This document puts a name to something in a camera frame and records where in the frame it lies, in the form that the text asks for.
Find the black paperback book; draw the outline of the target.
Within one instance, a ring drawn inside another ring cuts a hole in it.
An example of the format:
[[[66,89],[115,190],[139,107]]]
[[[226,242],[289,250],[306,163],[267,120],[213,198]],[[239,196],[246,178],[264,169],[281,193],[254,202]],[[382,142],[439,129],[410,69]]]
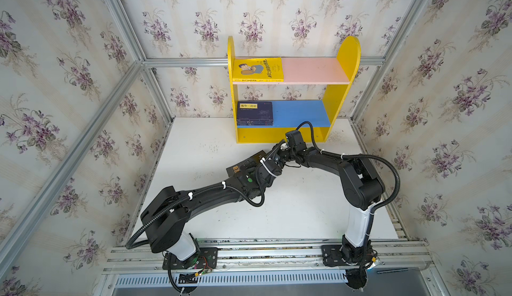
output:
[[[249,158],[226,168],[227,175],[229,177],[232,177],[234,176],[234,174],[239,173],[241,171],[250,168],[256,168],[256,166],[260,164],[260,160],[264,158],[266,154],[267,153],[265,151],[259,151],[256,154],[250,156]]]

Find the navy book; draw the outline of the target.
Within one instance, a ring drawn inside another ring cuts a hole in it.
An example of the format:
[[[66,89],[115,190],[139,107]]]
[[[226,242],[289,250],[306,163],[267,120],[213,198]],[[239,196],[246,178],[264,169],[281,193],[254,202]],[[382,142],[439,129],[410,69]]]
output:
[[[237,125],[238,128],[269,128],[273,125]]]
[[[265,126],[265,125],[273,125],[273,119],[250,119],[250,118],[241,118],[237,119],[237,124],[241,126]]]
[[[238,125],[273,125],[272,120],[237,121]]]

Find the dark blue text-covered book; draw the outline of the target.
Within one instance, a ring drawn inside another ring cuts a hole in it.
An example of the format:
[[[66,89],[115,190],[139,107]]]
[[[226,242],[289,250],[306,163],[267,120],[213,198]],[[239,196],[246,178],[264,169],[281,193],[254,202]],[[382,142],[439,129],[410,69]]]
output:
[[[273,103],[269,101],[239,102],[237,118],[243,120],[273,119]]]

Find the yellow paperback book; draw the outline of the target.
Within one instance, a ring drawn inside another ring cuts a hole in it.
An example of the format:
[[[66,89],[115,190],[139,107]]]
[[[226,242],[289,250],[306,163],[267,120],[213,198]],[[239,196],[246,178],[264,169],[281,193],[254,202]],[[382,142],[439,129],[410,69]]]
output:
[[[284,82],[281,58],[236,58],[234,82]]]

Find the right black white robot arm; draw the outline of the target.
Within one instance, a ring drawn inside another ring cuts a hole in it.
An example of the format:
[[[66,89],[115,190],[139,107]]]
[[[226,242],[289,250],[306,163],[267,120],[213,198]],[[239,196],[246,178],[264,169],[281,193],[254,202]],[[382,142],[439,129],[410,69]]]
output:
[[[371,260],[369,239],[375,207],[381,202],[385,185],[366,157],[328,154],[308,147],[299,130],[285,134],[286,147],[279,150],[279,164],[295,161],[302,167],[320,169],[340,178],[345,199],[350,204],[348,227],[342,244],[333,256],[324,257],[326,265],[342,261],[349,265],[364,265]]]

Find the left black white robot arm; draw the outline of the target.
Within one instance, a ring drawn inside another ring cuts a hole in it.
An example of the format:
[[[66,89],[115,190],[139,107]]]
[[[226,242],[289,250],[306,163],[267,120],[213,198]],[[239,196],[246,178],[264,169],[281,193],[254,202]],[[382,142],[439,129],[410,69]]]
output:
[[[180,240],[185,224],[202,213],[240,201],[262,207],[266,189],[282,175],[286,163],[278,155],[261,157],[213,185],[188,191],[176,191],[172,186],[162,189],[140,215],[142,226],[136,233],[144,233],[146,240],[129,245],[149,245],[152,253],[169,251]]]

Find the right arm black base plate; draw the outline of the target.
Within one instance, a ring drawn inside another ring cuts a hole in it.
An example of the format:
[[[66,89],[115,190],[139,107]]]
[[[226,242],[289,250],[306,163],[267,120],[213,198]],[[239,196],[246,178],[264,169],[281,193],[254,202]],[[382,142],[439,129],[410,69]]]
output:
[[[326,267],[359,266],[368,268],[376,260],[377,253],[371,246],[353,247],[350,244],[321,246],[322,262]]]

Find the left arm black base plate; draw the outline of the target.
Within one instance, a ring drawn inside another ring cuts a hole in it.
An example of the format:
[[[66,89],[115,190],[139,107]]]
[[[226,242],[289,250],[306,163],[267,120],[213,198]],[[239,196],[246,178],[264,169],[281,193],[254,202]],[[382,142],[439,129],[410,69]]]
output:
[[[215,269],[217,267],[219,249],[216,247],[200,247],[199,251],[186,261],[180,261],[170,253],[167,253],[163,260],[163,270],[182,269]]]

